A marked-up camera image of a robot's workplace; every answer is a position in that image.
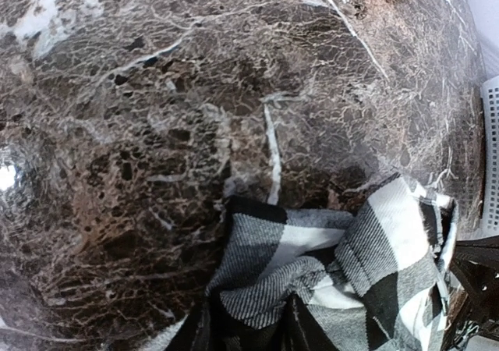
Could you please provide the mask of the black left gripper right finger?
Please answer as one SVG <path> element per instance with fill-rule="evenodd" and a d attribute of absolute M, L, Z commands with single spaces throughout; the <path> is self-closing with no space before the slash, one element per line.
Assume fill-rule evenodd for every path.
<path fill-rule="evenodd" d="M 296 294 L 291 295 L 285 306 L 282 318 L 282 349 L 335 350 L 331 340 Z"/>

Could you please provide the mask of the black white plaid shirt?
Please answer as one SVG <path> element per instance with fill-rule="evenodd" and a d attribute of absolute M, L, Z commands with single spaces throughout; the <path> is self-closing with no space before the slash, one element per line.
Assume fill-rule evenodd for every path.
<path fill-rule="evenodd" d="M 196 306 L 210 311 L 212 350 L 283 350 L 292 294 L 335 350 L 442 347 L 454 198 L 394 175 L 356 213 L 233 196 L 225 219 L 224 255 Z"/>

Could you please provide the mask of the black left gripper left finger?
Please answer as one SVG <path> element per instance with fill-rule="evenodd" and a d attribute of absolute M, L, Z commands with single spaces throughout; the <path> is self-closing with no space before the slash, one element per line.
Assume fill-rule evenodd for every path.
<path fill-rule="evenodd" d="M 196 307 L 186 318 L 166 351 L 208 351 L 211 345 L 211 316 L 206 307 Z"/>

